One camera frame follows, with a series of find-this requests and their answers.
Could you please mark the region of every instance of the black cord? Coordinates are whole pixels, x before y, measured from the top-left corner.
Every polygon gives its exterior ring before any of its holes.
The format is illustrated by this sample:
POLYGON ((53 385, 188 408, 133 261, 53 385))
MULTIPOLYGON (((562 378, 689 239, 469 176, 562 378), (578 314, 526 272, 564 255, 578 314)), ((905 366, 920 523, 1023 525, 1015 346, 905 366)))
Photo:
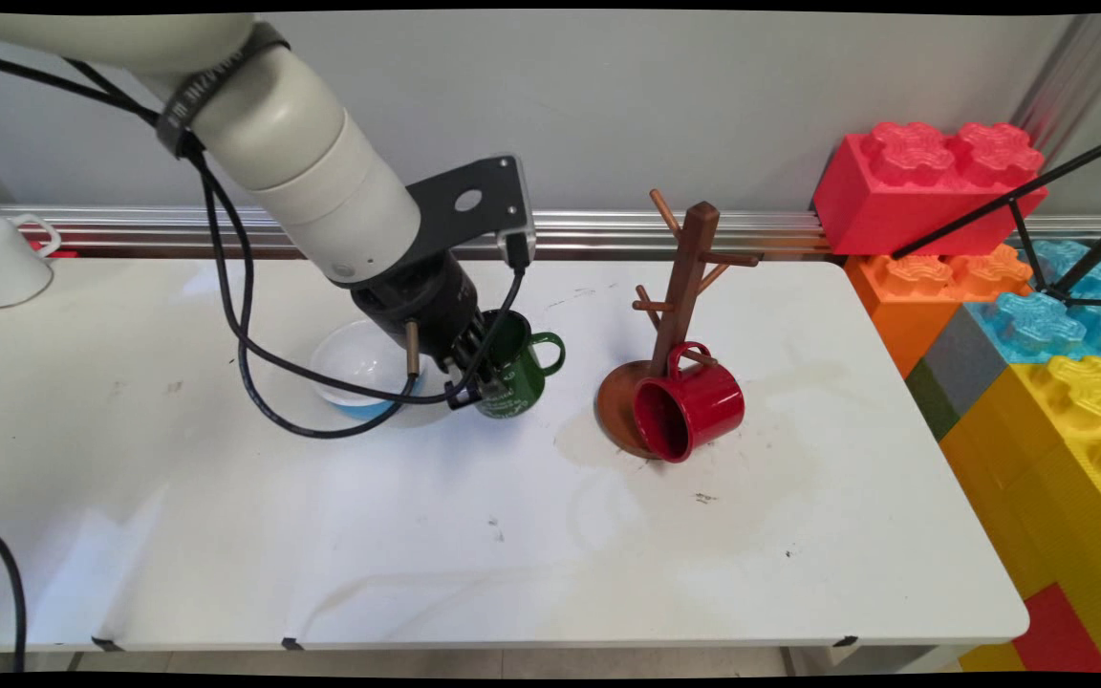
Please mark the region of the black cord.
POLYGON ((11 556, 11 549, 0 537, 0 556, 3 557, 3 565, 8 567, 8 576, 11 578, 11 596, 14 598, 17 607, 17 645, 11 658, 11 670, 23 674, 23 645, 28 636, 28 618, 25 615, 25 604, 23 604, 23 579, 19 578, 19 566, 11 556))
MULTIPOLYGON (((222 238, 219 236, 219 218, 215 215, 214 184, 210 183, 210 177, 203 176, 201 192, 203 196, 206 197, 206 218, 209 220, 210 227, 214 228, 210 232, 210 243, 215 251, 215 271, 219 277, 219 293, 227 296, 224 299, 224 313, 228 315, 228 320, 231 321, 236 314, 236 308, 232 306, 231 291, 230 286, 228 286, 228 261, 227 254, 224 252, 222 238)), ((247 337, 249 335, 250 315, 252 315, 253 310, 253 249, 249 247, 248 239, 246 239, 246 243, 242 243, 241 252, 244 254, 244 291, 241 295, 240 331, 247 337)), ((352 427, 345 427, 341 430, 312 430, 312 428, 302 427, 288 422, 287 418, 282 417, 275 409, 272 409, 270 404, 266 404, 261 393, 258 392, 258 387, 254 386, 253 374, 249 368, 249 348, 244 345, 244 337, 237 339, 236 346, 236 361, 240 367, 244 392, 253 401, 253 405, 257 405, 258 409, 262 411, 262 415, 271 418, 271 422, 284 428, 284 430, 302 435, 303 437, 314 437, 315 439, 340 439, 371 430, 372 427, 385 423, 386 419, 393 417, 393 414, 397 413, 397 409, 402 408, 399 402, 393 402, 393 404, 389 405, 388 409, 382 411, 375 418, 370 418, 368 422, 352 427)), ((418 380, 418 373, 406 375, 406 386, 402 387, 403 395, 410 395, 416 380, 418 380)))
MULTIPOLYGON (((239 215, 236 214, 236 206, 232 206, 231 199, 228 199, 228 194, 224 192, 222 186, 219 184, 218 179, 215 178, 214 173, 208 168, 206 159, 201 156, 200 152, 192 152, 188 154, 189 163, 195 166, 201 174, 203 178, 208 182, 214 188, 215 196, 218 197, 219 204, 224 206, 224 210, 228 214, 228 218, 232 222, 232 228, 236 230, 236 238, 240 241, 241 252, 249 251, 250 241, 248 232, 244 231, 243 223, 240 222, 239 215)), ((219 222, 214 219, 210 220, 210 240, 211 244, 215 241, 221 241, 219 239, 219 222)), ((246 260, 246 270, 249 270, 250 262, 252 260, 246 260)), ((379 389, 362 387, 359 384, 351 384, 350 382, 345 382, 344 380, 336 380, 333 378, 327 378, 317 371, 308 370, 306 367, 293 364, 292 361, 287 361, 280 357, 274 356, 266 349, 263 349, 261 345, 253 341, 249 337, 249 332, 241 331, 240 323, 236 320, 236 310, 231 306, 231 295, 228 292, 220 291, 220 296, 224 299, 224 315, 228 318, 228 327, 236 335, 237 340, 244 343, 250 351, 253 351, 263 361, 271 362, 273 365, 280 367, 285 371, 298 374, 301 378, 306 380, 313 380, 324 384, 327 387, 342 389, 346 392, 356 393, 356 395, 372 396, 374 400, 384 400, 386 402, 402 402, 402 404, 439 404, 451 397, 459 395, 462 389, 467 387, 468 382, 478 372, 478 369, 483 362, 483 352, 486 352, 490 345, 493 343, 495 337, 499 336, 498 324, 503 321, 503 318, 508 315, 509 310, 512 308, 512 302, 516 299, 516 293, 520 292, 521 282, 525 276, 524 269, 516 269, 514 275, 512 275, 512 284, 509 286, 508 296, 503 297, 503 304, 498 309, 497 317, 492 323, 492 327, 487 330, 487 335, 481 340, 480 347, 478 347, 478 352, 475 358, 470 361, 470 365, 467 365, 467 370, 461 375, 461 380, 454 384, 453 387, 447 389, 442 395, 428 395, 428 396, 411 396, 411 395, 394 395, 393 392, 383 392, 379 389)))
MULTIPOLYGON (((140 118, 142 118, 144 121, 148 121, 150 125, 154 127, 154 123, 157 121, 159 117, 156 112, 153 112, 153 110, 150 110, 148 108, 143 108, 143 106, 139 103, 135 103, 135 101, 131 99, 124 91, 120 90, 120 88, 118 88, 117 86, 113 86, 113 84, 110 83, 109 79, 106 79, 105 76, 101 76, 99 73, 97 73, 97 70, 94 69, 91 66, 87 65, 86 62, 78 62, 78 61, 67 61, 67 62, 69 62, 70 65, 75 66, 80 74, 84 74, 89 79, 91 79, 92 83, 97 84, 101 88, 105 88, 105 90, 109 90, 108 95, 99 90, 92 90, 91 88, 80 86, 80 84, 67 81, 67 79, 65 78, 42 73, 42 70, 33 69, 31 67, 26 67, 23 65, 13 64, 13 62, 0 61, 0 70, 3 70, 3 73, 12 74, 14 76, 30 78, 41 84, 48 84, 48 86, 62 88, 62 90, 75 92, 78 96, 85 96, 87 98, 91 98, 92 100, 99 100, 101 101, 101 103, 112 105, 115 106, 115 108, 119 108, 122 110, 127 110, 127 112, 133 112, 135 114, 139 114, 140 118)), ((232 205, 231 199, 228 198, 228 194, 224 192, 222 186, 219 184, 219 179, 215 178, 215 174, 211 173, 209 166, 207 165, 206 159, 201 155, 203 148, 200 142, 197 141, 197 136, 188 135, 187 139, 192 140, 192 144, 187 145, 187 150, 183 152, 185 153, 185 156, 188 157, 189 162, 192 162, 193 166, 195 166, 195 168, 201 175, 203 183, 205 183, 205 185, 209 184, 210 190, 214 192, 214 196, 218 197, 220 205, 224 205, 224 210, 226 210, 226 212, 228 214, 228 218, 231 220, 232 228, 236 231, 237 240, 240 241, 241 252, 244 254, 246 285, 249 288, 248 291, 246 291, 246 294, 242 299, 242 314, 244 314, 243 320, 248 323, 248 314, 252 309, 252 270, 253 270, 252 250, 250 249, 249 236, 248 232, 244 231, 244 227, 243 223, 241 223, 240 221, 239 215, 237 215, 236 212, 236 206, 232 205)), ((493 325, 492 327, 489 328, 489 330, 487 330, 487 335, 481 340, 480 348, 478 348, 478 352, 472 358, 470 365, 467 367, 467 370, 465 370, 464 374, 461 375, 461 380, 459 380, 458 383, 454 384, 454 386, 446 389, 446 391, 443 392, 442 395, 412 396, 410 395, 408 387, 411 386, 412 383, 414 383, 414 380, 407 380, 407 389, 404 389, 403 392, 397 393, 397 395, 395 395, 395 393, 392 392, 384 392, 380 391, 379 389, 362 387, 359 386, 359 384, 351 384, 349 382, 345 382, 344 380, 336 380, 328 378, 328 375, 319 374, 316 371, 306 369, 306 367, 293 364, 293 362, 276 357, 274 356, 274 353, 271 353, 270 351, 266 351, 266 349, 259 347, 258 343, 254 343, 254 341, 249 337, 248 327, 242 328, 241 324, 237 321, 236 309, 232 308, 231 305, 231 293, 228 291, 228 282, 227 282, 227 266, 226 266, 227 258, 224 256, 222 254, 222 240, 219 236, 219 226, 217 218, 215 218, 212 201, 208 206, 206 212, 208 214, 208 220, 210 223, 211 244, 214 247, 217 247, 218 249, 217 270, 220 271, 220 297, 224 302, 224 315, 226 315, 226 317, 228 318, 228 327, 232 330, 233 335, 236 335, 237 343, 239 345, 237 349, 253 351, 266 362, 271 362, 271 364, 277 365, 280 367, 280 369, 287 370, 288 372, 292 372, 294 374, 298 374, 303 379, 313 380, 314 382, 324 384, 324 386, 342 389, 342 391, 352 392, 356 393, 356 395, 372 396, 375 397, 375 400, 395 402, 395 405, 392 406, 391 408, 394 413, 396 413, 397 408, 396 404, 438 404, 438 402, 446 402, 451 400, 451 397, 459 395, 462 389, 467 387, 467 384, 470 383, 470 380, 473 378, 473 375, 477 374, 478 369, 480 369, 480 367, 482 365, 484 359, 483 353, 487 351, 490 345, 493 343, 495 337, 498 337, 499 323, 502 323, 503 317, 508 315, 509 310, 511 310, 512 302, 516 299, 516 293, 520 291, 521 282, 523 282, 525 275, 524 266, 517 266, 517 269, 514 270, 514 275, 512 275, 511 287, 509 287, 508 295, 505 299, 503 299, 503 304, 498 310, 493 325)), ((263 415, 270 417, 273 422, 275 422, 281 426, 290 428, 298 427, 298 426, 293 426, 288 422, 285 422, 285 419, 281 418, 279 414, 275 414, 274 411, 270 408, 270 406, 265 405, 265 402, 262 401, 261 395, 258 394, 258 390, 253 387, 252 378, 250 378, 249 374, 249 365, 248 362, 243 360, 243 357, 241 357, 241 375, 242 380, 244 380, 246 392, 249 393, 250 398, 254 402, 254 404, 258 405, 258 408, 262 411, 263 415)), ((307 430, 307 432, 321 432, 321 430, 307 430)))
POLYGON ((155 110, 150 110, 149 108, 144 108, 144 106, 139 105, 139 100, 134 100, 134 98, 131 98, 130 95, 128 95, 128 92, 126 92, 121 88, 118 88, 117 84, 109 81, 109 79, 106 78, 105 75, 101 75, 96 69, 94 69, 91 65, 87 64, 87 62, 73 61, 73 58, 69 57, 62 57, 62 58, 66 61, 66 64, 75 67, 75 69, 78 69, 80 75, 88 77, 88 81, 96 84, 101 88, 101 90, 108 92, 109 96, 113 96, 115 98, 126 100, 127 103, 133 105, 134 108, 139 109, 139 117, 141 118, 141 120, 148 122, 149 125, 151 127, 155 127, 155 123, 159 121, 159 117, 161 117, 159 112, 156 112, 155 110))
POLYGON ((92 100, 99 100, 100 103, 112 105, 113 108, 127 110, 127 112, 133 112, 135 114, 139 114, 140 118, 143 118, 143 120, 148 121, 148 123, 152 127, 155 127, 155 123, 159 121, 157 113, 152 112, 152 110, 149 110, 148 108, 143 108, 143 106, 134 103, 134 101, 132 100, 128 99, 122 100, 119 97, 109 96, 106 95, 106 92, 96 90, 96 88, 89 88, 87 86, 84 86, 83 84, 75 84, 74 81, 69 81, 68 79, 62 78, 61 76, 54 76, 52 74, 43 73, 43 70, 40 69, 34 69, 32 67, 18 65, 14 64, 14 62, 0 61, 0 73, 6 73, 32 79, 32 81, 47 84, 47 86, 62 88, 62 90, 66 90, 69 92, 75 92, 76 96, 83 96, 85 98, 90 98, 92 100))

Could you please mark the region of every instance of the yellow toy brick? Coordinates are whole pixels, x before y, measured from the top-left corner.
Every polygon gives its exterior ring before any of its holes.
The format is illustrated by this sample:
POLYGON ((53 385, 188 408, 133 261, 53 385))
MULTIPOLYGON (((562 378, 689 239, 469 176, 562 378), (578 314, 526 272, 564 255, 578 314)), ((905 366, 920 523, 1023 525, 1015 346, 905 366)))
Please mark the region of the yellow toy brick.
POLYGON ((1056 576, 1048 571, 1043 556, 1026 534, 1017 513, 1010 506, 1009 498, 998 487, 986 466, 988 458, 980 452, 970 432, 967 417, 940 440, 940 450, 951 466, 953 478, 967 493, 971 510, 980 520, 996 556, 1006 574, 1025 600, 1048 585, 1056 583, 1056 576))
POLYGON ((1066 441, 1005 496, 1101 654, 1101 439, 1066 441))
POLYGON ((962 670, 1026 670, 1013 643, 980 645, 958 658, 962 670))
POLYGON ((967 417, 1004 489, 1066 439, 1101 439, 1101 358, 1009 365, 967 417))

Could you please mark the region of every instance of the red toy brick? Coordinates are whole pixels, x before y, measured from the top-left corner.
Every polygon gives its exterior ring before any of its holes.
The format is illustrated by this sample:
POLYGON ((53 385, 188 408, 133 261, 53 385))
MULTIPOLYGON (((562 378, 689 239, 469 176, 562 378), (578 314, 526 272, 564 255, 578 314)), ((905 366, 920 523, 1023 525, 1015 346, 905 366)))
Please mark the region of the red toy brick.
POLYGON ((869 157, 870 172, 891 186, 934 186, 953 166, 942 134, 923 122, 882 122, 861 141, 861 152, 869 157))
MULTIPOLYGON (((1043 155, 1006 123, 967 123, 946 139, 934 127, 882 122, 870 134, 848 134, 814 193, 830 249, 840 256, 877 256, 958 219, 1034 177, 1043 155)), ((1031 214, 1047 196, 1039 188, 1018 208, 1031 214)), ((922 248, 917 254, 982 256, 1015 229, 1009 208, 922 248)))
POLYGON ((1058 583, 1026 600, 1031 627, 1013 642, 1026 670, 1101 674, 1101 654, 1058 583))
POLYGON ((958 174, 975 186, 1022 186, 1044 166, 1044 154, 1031 148, 1031 135, 1017 127, 968 122, 949 142, 958 174))

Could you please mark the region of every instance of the black metal rod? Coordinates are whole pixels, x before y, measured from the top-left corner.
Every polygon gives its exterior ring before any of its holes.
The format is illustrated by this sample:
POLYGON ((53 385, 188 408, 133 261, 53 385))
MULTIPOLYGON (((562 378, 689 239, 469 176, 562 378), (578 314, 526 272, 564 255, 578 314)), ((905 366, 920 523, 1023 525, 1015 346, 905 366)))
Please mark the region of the black metal rod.
POLYGON ((1040 186, 1051 184, 1053 182, 1056 182, 1057 178, 1069 174, 1071 171, 1080 168, 1080 166, 1083 166, 1089 162, 1097 161, 1099 157, 1101 157, 1101 145, 1098 145, 1094 149, 1089 149, 1089 151, 1081 153, 1079 156, 1073 157, 1073 160, 1066 162, 1062 165, 1058 165, 1056 168, 1048 171, 1047 173, 1036 176, 1036 178, 1031 179, 1031 182, 1022 184, 1018 188, 1014 188, 1013 192, 1005 193, 1005 195, 1001 196, 1000 199, 989 200, 988 204, 971 210, 970 214, 962 215, 962 217, 958 218, 956 221, 946 223, 942 228, 930 231, 929 234, 922 236, 920 239, 916 239, 915 241, 906 244, 903 249, 898 249, 895 253, 891 253, 891 258, 898 261, 900 258, 904 258, 908 253, 927 247, 927 244, 937 241, 942 238, 942 236, 951 234, 953 231, 960 230, 962 227, 967 226, 967 223, 978 221, 978 219, 982 218, 983 215, 991 214, 993 210, 1009 206, 1011 200, 1022 199, 1022 197, 1027 195, 1027 193, 1035 192, 1036 188, 1040 188, 1040 186))
POLYGON ((1026 260, 1031 261, 1031 272, 1035 273, 1035 288, 1044 291, 1047 287, 1047 280, 1044 279, 1043 269, 1039 269, 1039 256, 1035 254, 1035 244, 1032 243, 1031 234, 1026 231, 1026 220, 1022 217, 1022 210, 1017 209, 1017 200, 1010 200, 1010 212, 1013 214, 1013 221, 1017 223, 1017 236, 1022 239, 1022 250, 1026 252, 1026 260))
POLYGON ((1057 292, 1069 293, 1071 288, 1076 286, 1076 283, 1078 283, 1080 279, 1084 277, 1084 275, 1087 275, 1093 266, 1098 265, 1098 262, 1100 261, 1101 236, 1098 238, 1098 241, 1093 243, 1093 247, 1084 253, 1084 256, 1080 258, 1078 262, 1075 262, 1073 266, 1069 269, 1069 272, 1065 273, 1065 277, 1056 280, 1056 284, 1054 284, 1053 288, 1056 288, 1057 292))
POLYGON ((1066 299, 1066 306, 1101 306, 1101 299, 1066 299))

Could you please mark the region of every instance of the black mounting bracket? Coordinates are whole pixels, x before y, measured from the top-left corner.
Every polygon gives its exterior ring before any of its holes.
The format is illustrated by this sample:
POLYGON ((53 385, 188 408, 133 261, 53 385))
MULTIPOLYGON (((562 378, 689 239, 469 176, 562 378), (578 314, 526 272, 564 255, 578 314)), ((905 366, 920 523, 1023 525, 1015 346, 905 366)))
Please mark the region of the black mounting bracket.
POLYGON ((383 273, 359 282, 336 282, 338 286, 367 288, 489 232, 533 233, 533 214, 525 200, 525 181, 515 155, 483 157, 415 182, 406 192, 415 199, 419 212, 418 232, 410 249, 383 273), (481 197, 477 205, 459 210, 458 199, 467 192, 478 192, 481 197))

